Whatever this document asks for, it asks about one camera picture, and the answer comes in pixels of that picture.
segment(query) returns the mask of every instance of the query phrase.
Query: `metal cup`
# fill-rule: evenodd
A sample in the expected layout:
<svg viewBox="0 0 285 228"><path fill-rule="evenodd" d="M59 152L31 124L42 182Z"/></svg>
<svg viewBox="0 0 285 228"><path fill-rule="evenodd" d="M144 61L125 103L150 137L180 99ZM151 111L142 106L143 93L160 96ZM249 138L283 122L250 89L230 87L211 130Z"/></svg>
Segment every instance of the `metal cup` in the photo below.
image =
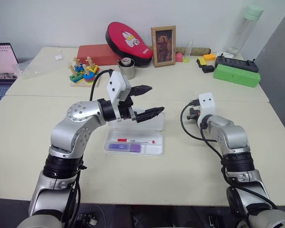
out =
<svg viewBox="0 0 285 228"><path fill-rule="evenodd" d="M135 61L131 58L123 58L117 61L120 72L123 76L131 80L135 77Z"/></svg>

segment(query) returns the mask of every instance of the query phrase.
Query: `laptop screen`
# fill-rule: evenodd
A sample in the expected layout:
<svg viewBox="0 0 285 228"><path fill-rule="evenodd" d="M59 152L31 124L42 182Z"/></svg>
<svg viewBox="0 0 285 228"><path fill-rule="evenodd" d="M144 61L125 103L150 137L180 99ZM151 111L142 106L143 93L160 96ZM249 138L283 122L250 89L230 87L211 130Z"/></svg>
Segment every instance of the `laptop screen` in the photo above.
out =
<svg viewBox="0 0 285 228"><path fill-rule="evenodd" d="M0 78L13 78L15 70L12 65L17 63L11 45L9 43L0 44Z"/></svg>

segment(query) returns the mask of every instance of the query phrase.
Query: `red marker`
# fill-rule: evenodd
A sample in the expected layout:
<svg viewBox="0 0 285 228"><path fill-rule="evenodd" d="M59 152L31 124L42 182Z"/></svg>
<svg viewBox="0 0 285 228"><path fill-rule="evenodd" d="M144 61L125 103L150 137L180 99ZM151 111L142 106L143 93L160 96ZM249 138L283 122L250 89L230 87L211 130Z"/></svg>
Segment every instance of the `red marker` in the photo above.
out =
<svg viewBox="0 0 285 228"><path fill-rule="evenodd" d="M143 140L143 141L138 141L138 140L135 140L135 139L117 139L118 142L128 142L128 143L152 143L154 144L155 143L155 140Z"/></svg>

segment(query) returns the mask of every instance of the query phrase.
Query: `clear plastic bag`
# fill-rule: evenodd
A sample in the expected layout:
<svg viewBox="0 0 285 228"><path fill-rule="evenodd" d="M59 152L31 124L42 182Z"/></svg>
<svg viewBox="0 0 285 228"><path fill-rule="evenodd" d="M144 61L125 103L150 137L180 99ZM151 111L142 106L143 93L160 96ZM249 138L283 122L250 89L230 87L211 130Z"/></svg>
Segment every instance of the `clear plastic bag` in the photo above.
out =
<svg viewBox="0 0 285 228"><path fill-rule="evenodd" d="M40 52L34 59L12 65L19 78L31 78L53 72L69 64L60 49L47 49Z"/></svg>

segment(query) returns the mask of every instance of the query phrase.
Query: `green bottle cap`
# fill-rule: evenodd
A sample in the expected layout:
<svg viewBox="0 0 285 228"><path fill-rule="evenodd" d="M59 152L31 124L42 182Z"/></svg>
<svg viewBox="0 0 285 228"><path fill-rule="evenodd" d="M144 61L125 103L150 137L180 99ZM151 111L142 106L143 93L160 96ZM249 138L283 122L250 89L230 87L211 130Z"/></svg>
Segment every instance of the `green bottle cap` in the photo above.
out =
<svg viewBox="0 0 285 228"><path fill-rule="evenodd" d="M245 12L245 18L248 20L257 21L259 20L262 12L264 11L263 8L257 5L249 5L246 12Z"/></svg>

